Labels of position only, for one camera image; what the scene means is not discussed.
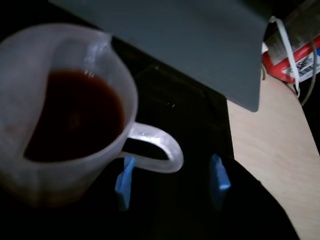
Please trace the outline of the gripper finger with blue tape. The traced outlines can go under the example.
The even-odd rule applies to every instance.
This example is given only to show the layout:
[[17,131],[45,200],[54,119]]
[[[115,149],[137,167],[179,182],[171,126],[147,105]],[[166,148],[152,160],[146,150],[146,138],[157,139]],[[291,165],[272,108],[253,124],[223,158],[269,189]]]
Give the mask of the gripper finger with blue tape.
[[232,158],[209,161],[209,195],[220,212],[225,240],[297,240],[286,211],[248,170]]
[[131,200],[132,174],[136,165],[136,159],[133,156],[125,156],[123,162],[123,171],[118,175],[115,183],[115,193],[119,210],[125,212],[129,209]]

